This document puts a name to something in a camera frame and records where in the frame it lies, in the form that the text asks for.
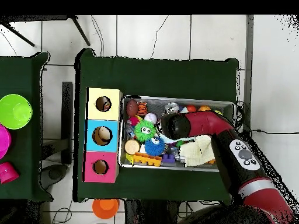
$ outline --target shape sorter box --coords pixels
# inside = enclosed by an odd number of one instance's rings
[[[100,97],[106,97],[111,102],[108,111],[102,112],[96,108],[96,101]],[[86,89],[86,100],[88,102],[88,119],[89,120],[114,120],[119,121],[121,98],[123,94],[118,89],[101,89],[88,87]]]
[[[108,169],[105,174],[97,174],[93,170],[93,164],[98,160],[104,160],[107,163]],[[115,183],[118,173],[117,152],[86,152],[84,182]]]
[[[108,128],[112,134],[112,139],[107,145],[98,145],[93,141],[92,135],[98,127]],[[118,150],[118,136],[119,136],[119,122],[118,121],[104,121],[104,120],[88,120],[87,121],[87,143],[86,151],[105,151],[117,152]]]
[[[114,183],[119,172],[117,161],[119,143],[119,122],[122,92],[118,89],[86,89],[86,119],[85,126],[86,146],[84,150],[83,182]],[[110,108],[100,111],[97,108],[97,100],[106,98],[110,102]],[[97,144],[93,137],[105,127],[110,132],[110,141],[105,145]],[[94,164],[102,160],[106,163],[107,170],[103,174],[96,173]]]

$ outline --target orange ball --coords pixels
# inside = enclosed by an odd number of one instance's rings
[[[209,164],[214,164],[215,162],[216,162],[216,160],[213,159],[213,160],[210,160],[210,161],[209,161]]]
[[[211,111],[211,108],[209,108],[208,106],[201,106],[199,108],[199,111]]]
[[[186,108],[187,108],[188,112],[190,112],[190,113],[194,113],[196,111],[196,107],[193,105],[188,105],[188,106],[186,106]]]

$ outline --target yellow box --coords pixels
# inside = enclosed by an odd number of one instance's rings
[[[98,98],[105,97],[111,102],[110,109],[106,112],[99,111],[96,107]],[[89,120],[115,120],[119,121],[120,101],[123,94],[118,89],[101,89],[88,87],[86,89],[86,98],[88,101],[88,119]]]

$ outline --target chair leg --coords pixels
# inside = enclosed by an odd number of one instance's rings
[[[83,39],[85,40],[85,42],[87,43],[88,46],[91,46],[90,42],[88,41],[86,35],[84,34],[83,30],[81,29],[81,26],[79,24],[79,22],[76,20],[76,17],[71,17],[72,21],[75,23],[77,29],[79,30],[79,32],[81,33]]]
[[[0,24],[5,26],[9,31],[11,31],[12,33],[14,33],[15,35],[17,35],[19,38],[21,38],[22,40],[24,40],[25,42],[27,42],[28,44],[30,44],[31,46],[35,47],[35,45],[28,40],[27,38],[25,38],[24,36],[22,36],[18,31],[16,31],[8,22],[0,20]]]

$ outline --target green table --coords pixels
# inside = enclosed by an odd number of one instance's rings
[[[203,171],[120,167],[114,184],[82,182],[86,88],[119,89],[124,95],[235,102],[238,60],[169,61],[95,57],[83,49],[76,57],[74,200],[130,198],[230,200],[220,174]]]
[[[0,184],[0,199],[51,201],[51,195],[39,184],[41,161],[41,69],[48,53],[31,58],[0,57],[0,98],[15,93],[25,97],[33,109],[30,122],[23,128],[9,130],[12,144],[0,164],[11,162],[20,174],[8,184]]]

